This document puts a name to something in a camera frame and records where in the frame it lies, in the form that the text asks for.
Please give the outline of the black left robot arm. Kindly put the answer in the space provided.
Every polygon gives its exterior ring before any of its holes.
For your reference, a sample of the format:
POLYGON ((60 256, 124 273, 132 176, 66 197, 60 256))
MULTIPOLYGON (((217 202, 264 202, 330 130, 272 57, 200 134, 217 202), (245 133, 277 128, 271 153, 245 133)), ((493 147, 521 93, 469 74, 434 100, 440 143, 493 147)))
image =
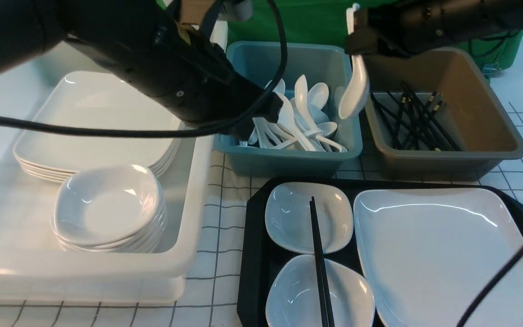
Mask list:
POLYGON ((285 72, 284 25, 268 1, 280 37, 280 64, 268 87, 240 75, 220 45, 217 20, 246 21, 250 0, 0 0, 0 74, 65 42, 164 106, 184 131, 72 128, 0 116, 0 126, 66 136, 247 140, 255 118, 276 123, 284 101, 272 88, 285 72))

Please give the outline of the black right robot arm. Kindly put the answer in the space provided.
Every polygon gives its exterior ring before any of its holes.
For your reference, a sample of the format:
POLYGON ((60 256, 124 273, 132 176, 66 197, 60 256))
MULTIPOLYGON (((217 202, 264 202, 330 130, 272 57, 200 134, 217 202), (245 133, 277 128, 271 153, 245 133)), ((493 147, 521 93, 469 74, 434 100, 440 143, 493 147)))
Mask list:
POLYGON ((350 11, 348 55, 413 56, 523 30, 523 0, 400 0, 350 11))

